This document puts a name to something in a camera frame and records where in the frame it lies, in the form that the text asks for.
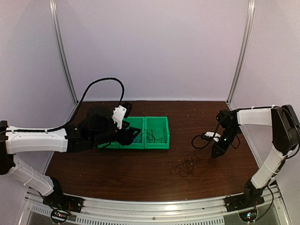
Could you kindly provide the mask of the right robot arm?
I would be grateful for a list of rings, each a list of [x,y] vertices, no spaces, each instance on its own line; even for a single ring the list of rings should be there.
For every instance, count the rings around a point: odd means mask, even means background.
[[[226,153],[241,130],[249,132],[249,138],[257,149],[266,148],[258,171],[245,184],[240,203],[250,207],[262,191],[279,174],[291,153],[300,145],[300,123],[291,105],[239,108],[221,110],[216,119],[223,128],[220,137],[213,132],[211,156]]]

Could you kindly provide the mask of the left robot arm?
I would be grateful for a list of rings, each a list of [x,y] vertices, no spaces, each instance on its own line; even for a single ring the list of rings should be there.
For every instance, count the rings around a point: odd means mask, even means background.
[[[86,118],[78,125],[66,124],[57,128],[22,129],[0,122],[0,173],[12,175],[23,185],[29,186],[42,196],[46,204],[63,208],[68,203],[60,182],[43,175],[23,162],[16,153],[54,151],[77,153],[99,145],[106,147],[113,142],[122,146],[131,145],[141,133],[125,119],[130,109],[118,106],[113,111],[106,107],[88,110]]]

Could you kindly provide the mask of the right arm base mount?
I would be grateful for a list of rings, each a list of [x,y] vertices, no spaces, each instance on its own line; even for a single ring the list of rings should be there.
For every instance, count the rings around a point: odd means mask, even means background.
[[[255,199],[247,199],[244,194],[227,195],[224,204],[227,212],[237,211],[242,222],[253,223],[258,217],[257,206],[263,204],[264,198],[259,196]]]

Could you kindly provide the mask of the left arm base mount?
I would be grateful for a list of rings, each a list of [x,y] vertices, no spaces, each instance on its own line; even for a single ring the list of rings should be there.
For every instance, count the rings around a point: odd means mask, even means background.
[[[52,209],[50,219],[55,224],[62,224],[68,219],[75,218],[73,213],[80,213],[84,202],[83,198],[65,194],[40,196],[43,199],[43,204]]]

